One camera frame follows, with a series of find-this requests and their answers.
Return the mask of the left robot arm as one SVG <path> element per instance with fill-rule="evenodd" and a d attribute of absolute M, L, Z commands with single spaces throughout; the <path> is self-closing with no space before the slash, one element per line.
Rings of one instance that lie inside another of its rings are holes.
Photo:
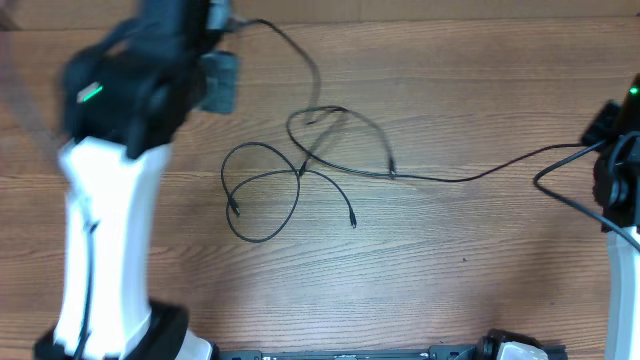
<path fill-rule="evenodd" d="M 65 66 L 64 291 L 35 358 L 219 357 L 185 307 L 149 297 L 147 260 L 173 137 L 211 96 L 209 81 L 226 79 L 207 61 L 230 17 L 227 1 L 144 1 Z"/>

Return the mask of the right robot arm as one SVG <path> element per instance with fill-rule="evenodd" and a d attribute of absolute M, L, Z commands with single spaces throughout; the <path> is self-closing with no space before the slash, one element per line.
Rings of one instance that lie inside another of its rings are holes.
<path fill-rule="evenodd" d="M 639 79 L 624 100 L 607 102 L 581 137 L 599 156 L 593 196 L 607 235 L 610 302 L 606 359 L 639 357 Z"/>

